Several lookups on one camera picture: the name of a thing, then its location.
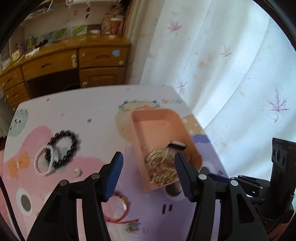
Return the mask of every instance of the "black bead bracelet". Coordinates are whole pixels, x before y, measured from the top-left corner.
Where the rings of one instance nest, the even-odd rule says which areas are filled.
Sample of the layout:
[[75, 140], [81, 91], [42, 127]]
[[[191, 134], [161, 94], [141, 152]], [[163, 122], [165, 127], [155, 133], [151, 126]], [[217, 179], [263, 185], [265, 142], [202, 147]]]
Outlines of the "black bead bracelet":
[[[71, 133], [69, 130], [68, 131], [61, 131], [60, 133], [56, 133], [54, 135], [54, 137], [52, 137], [50, 139], [50, 142], [48, 143], [48, 145], [54, 146], [56, 141], [58, 141], [64, 137], [70, 137], [72, 139], [72, 145], [71, 145], [70, 149], [67, 151], [67, 155], [65, 155], [62, 159], [58, 160], [57, 162], [53, 163], [53, 167], [55, 167], [55, 168], [66, 164], [70, 160], [70, 158], [73, 156], [74, 152], [77, 150], [78, 141], [76, 140], [76, 136], [73, 133]], [[51, 159], [49, 149], [46, 149], [45, 159], [47, 160], [47, 163], [49, 164], [50, 159]]]

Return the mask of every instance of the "blue gripper pad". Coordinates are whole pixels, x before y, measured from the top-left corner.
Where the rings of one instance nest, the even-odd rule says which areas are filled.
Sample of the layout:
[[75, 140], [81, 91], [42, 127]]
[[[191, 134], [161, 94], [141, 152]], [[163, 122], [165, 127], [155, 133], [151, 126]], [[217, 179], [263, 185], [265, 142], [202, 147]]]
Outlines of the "blue gripper pad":
[[192, 188], [197, 186], [196, 175], [192, 171], [190, 165], [187, 163], [182, 152], [178, 152], [175, 155], [175, 167], [176, 167], [178, 177], [181, 182], [181, 186], [182, 186], [185, 197], [187, 197], [189, 201], [194, 202], [195, 196]]
[[108, 164], [111, 165], [111, 170], [106, 179], [106, 191], [104, 198], [106, 201], [113, 196], [116, 184], [118, 182], [122, 167], [123, 167], [123, 155], [121, 152], [116, 152], [112, 161]]

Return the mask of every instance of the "cartoon tablecloth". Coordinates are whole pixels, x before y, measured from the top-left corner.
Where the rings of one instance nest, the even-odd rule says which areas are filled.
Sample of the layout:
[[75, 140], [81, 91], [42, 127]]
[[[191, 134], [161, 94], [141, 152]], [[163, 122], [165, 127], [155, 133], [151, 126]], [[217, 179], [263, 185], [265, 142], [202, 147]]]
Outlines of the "cartoon tablecloth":
[[[128, 201], [129, 211], [123, 221], [139, 220], [139, 230], [126, 231], [126, 224], [107, 223], [112, 241], [182, 241], [186, 240], [195, 203], [183, 192], [168, 194], [166, 188], [144, 191], [131, 144], [129, 115], [138, 108], [170, 108], [176, 111], [192, 136], [202, 156], [203, 166], [225, 175], [209, 139], [190, 109], [170, 86], [124, 85], [88, 88], [32, 99], [18, 107], [8, 134], [3, 163], [3, 180], [20, 229], [27, 238], [45, 201], [62, 179], [84, 180], [109, 163], [116, 151], [124, 156], [123, 169], [115, 191]], [[73, 160], [47, 177], [38, 176], [33, 168], [39, 149], [56, 132], [71, 130], [79, 139]], [[56, 156], [68, 150], [66, 139], [58, 143]], [[46, 170], [44, 155], [39, 165]], [[82, 174], [72, 173], [80, 168]], [[81, 202], [78, 201], [78, 231], [85, 241]], [[213, 239], [218, 234], [215, 219]]]

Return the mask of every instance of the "gold jewelry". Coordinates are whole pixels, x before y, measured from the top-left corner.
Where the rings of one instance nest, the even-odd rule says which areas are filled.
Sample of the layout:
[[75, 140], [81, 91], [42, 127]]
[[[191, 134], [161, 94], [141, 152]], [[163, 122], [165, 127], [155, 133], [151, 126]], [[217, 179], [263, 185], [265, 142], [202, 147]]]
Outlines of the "gold jewelry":
[[175, 169], [175, 154], [177, 152], [170, 148], [153, 149], [145, 158], [152, 183], [168, 184], [177, 177]]

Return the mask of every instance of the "pink tray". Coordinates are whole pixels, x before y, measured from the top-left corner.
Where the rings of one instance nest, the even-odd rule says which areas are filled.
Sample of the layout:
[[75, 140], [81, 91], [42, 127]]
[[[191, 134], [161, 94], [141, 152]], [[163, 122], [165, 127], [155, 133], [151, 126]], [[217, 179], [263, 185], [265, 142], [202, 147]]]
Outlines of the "pink tray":
[[150, 182], [145, 164], [146, 155], [153, 149], [165, 148], [171, 141], [185, 143], [187, 146], [185, 151], [190, 154], [189, 162], [198, 169], [201, 168], [201, 156], [176, 112], [170, 109], [134, 110], [131, 112], [130, 121], [134, 134], [133, 145], [145, 190], [162, 187]]

